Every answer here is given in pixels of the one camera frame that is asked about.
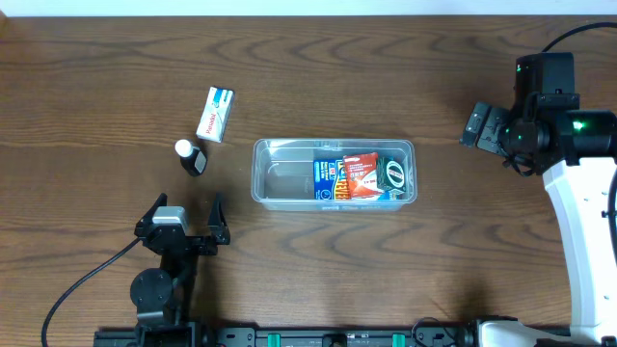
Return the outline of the green round-logo small box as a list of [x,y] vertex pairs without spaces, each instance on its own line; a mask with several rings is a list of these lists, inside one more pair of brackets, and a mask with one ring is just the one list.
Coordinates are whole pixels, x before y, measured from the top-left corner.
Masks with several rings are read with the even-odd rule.
[[406,176],[403,167],[393,158],[377,159],[377,187],[396,196],[406,192]]

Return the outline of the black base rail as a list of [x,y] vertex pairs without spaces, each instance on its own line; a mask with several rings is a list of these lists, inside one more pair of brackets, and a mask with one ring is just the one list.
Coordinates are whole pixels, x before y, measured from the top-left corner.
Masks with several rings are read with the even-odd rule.
[[224,328],[207,331],[195,324],[183,327],[102,330],[94,347],[414,347],[414,346],[575,346],[567,330],[537,330],[516,320],[479,320],[467,325],[420,321],[409,329],[317,330]]

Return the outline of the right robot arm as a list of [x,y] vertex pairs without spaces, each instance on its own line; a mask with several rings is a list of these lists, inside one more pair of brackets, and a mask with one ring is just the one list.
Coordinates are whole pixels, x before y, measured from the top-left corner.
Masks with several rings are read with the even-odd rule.
[[460,140],[538,174],[560,229],[572,302],[566,334],[513,318],[478,319],[467,346],[613,346],[616,343],[616,116],[582,110],[574,56],[541,52],[516,61],[511,109],[477,103]]

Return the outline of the white Panadol box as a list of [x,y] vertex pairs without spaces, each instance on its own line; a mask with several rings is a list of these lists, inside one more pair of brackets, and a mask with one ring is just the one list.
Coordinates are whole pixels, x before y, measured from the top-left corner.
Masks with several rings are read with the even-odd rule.
[[233,90],[211,87],[201,115],[196,135],[203,140],[221,143],[235,98]]

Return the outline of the dark bottle white cap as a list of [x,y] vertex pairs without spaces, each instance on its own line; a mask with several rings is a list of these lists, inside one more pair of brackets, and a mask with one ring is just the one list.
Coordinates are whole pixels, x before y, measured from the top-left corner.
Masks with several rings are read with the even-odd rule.
[[181,139],[174,144],[174,150],[180,158],[181,166],[189,175],[203,174],[207,157],[197,145],[189,140]]

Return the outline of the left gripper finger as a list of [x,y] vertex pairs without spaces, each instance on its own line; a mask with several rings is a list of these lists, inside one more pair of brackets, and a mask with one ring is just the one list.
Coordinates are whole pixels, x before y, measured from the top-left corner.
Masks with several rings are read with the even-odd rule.
[[223,196],[221,193],[215,195],[210,214],[208,217],[207,226],[212,236],[227,236],[228,224],[223,212]]
[[168,196],[165,193],[161,193],[154,202],[153,206],[146,212],[146,214],[140,219],[140,225],[151,225],[156,210],[161,206],[167,205]]

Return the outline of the clear plastic container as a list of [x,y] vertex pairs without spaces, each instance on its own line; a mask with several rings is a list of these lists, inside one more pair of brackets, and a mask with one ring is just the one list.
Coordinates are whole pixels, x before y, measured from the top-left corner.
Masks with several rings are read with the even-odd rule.
[[[400,200],[316,200],[313,161],[377,152],[404,169],[406,192]],[[416,154],[402,139],[262,139],[255,143],[252,196],[269,210],[397,211],[417,197]]]

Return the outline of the blue Kool Fever box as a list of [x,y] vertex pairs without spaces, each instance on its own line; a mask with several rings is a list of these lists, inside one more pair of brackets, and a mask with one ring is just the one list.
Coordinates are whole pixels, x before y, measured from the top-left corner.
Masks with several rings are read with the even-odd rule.
[[376,195],[352,197],[342,159],[314,160],[313,178],[316,200],[400,200],[402,196],[396,190],[389,190]]

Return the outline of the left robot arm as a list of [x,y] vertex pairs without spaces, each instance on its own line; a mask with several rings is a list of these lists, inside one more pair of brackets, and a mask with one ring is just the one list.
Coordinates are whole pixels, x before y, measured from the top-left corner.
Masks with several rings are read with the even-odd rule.
[[207,221],[209,233],[190,236],[186,210],[167,205],[161,194],[137,222],[135,236],[161,257],[157,268],[148,268],[132,281],[130,298],[137,309],[139,346],[214,346],[212,332],[189,318],[198,260],[218,253],[230,243],[223,214],[222,196],[215,196]]

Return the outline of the red white packet box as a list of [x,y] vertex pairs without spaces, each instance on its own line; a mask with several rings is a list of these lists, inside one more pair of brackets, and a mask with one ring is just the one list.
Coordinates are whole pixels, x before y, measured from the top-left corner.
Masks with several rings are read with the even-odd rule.
[[343,157],[351,199],[379,196],[383,193],[377,186],[377,159],[377,152]]

